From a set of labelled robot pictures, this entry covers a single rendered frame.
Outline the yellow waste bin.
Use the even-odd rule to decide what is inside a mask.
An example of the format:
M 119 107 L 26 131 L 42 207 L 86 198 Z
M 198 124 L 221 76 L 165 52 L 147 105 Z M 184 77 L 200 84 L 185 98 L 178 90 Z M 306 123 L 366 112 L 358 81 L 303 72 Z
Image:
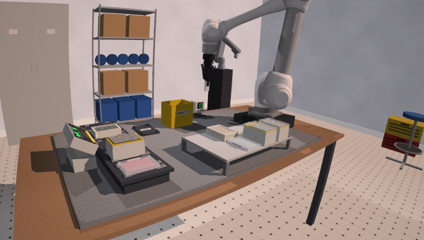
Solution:
M 171 129 L 193 124 L 194 103 L 184 99 L 161 102 L 161 124 Z

